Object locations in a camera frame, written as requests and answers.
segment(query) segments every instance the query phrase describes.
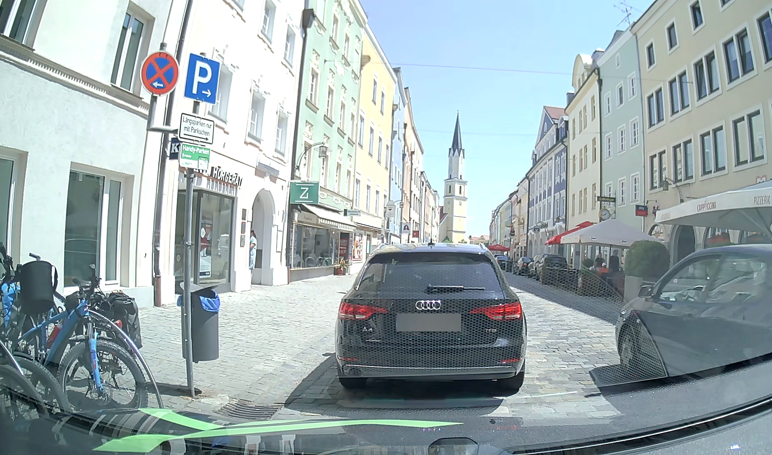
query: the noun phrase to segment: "rear wiper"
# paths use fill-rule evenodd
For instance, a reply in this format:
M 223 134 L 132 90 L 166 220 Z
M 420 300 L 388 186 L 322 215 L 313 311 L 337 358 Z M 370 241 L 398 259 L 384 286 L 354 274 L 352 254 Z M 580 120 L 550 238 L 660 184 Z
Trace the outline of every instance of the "rear wiper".
M 429 284 L 425 290 L 427 292 L 434 291 L 449 291 L 449 292 L 461 292 L 461 291 L 483 291 L 486 287 L 465 287 L 465 286 L 435 286 Z

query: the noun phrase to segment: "sky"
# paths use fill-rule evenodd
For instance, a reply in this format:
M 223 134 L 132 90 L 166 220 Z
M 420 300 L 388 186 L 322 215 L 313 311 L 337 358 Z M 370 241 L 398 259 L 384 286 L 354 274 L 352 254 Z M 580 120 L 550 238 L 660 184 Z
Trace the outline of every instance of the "sky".
M 361 0 L 411 90 L 424 170 L 440 196 L 459 111 L 469 236 L 489 233 L 492 210 L 529 170 L 542 107 L 565 107 L 577 55 L 628 27 L 623 3 L 634 21 L 651 1 Z

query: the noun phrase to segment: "audi logo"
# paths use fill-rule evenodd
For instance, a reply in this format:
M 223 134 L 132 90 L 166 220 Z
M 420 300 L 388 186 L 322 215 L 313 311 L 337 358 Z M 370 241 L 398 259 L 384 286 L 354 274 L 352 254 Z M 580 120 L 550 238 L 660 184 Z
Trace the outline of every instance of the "audi logo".
M 414 304 L 414 307 L 421 310 L 440 309 L 441 300 L 417 300 L 416 304 Z

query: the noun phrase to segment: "drainage grate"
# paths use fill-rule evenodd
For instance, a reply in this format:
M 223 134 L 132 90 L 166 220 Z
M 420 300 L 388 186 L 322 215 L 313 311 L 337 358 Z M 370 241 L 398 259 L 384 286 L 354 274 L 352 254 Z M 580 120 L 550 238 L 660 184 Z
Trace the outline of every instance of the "drainage grate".
M 244 420 L 269 420 L 283 405 L 260 406 L 252 401 L 237 400 L 220 408 L 219 414 Z

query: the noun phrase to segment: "car side mirror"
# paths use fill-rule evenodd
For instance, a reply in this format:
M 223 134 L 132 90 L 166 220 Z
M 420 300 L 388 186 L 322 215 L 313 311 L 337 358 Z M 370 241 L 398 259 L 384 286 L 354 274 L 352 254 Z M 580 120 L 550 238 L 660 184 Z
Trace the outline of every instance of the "car side mirror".
M 639 288 L 639 297 L 642 299 L 649 299 L 653 296 L 652 286 L 642 286 Z

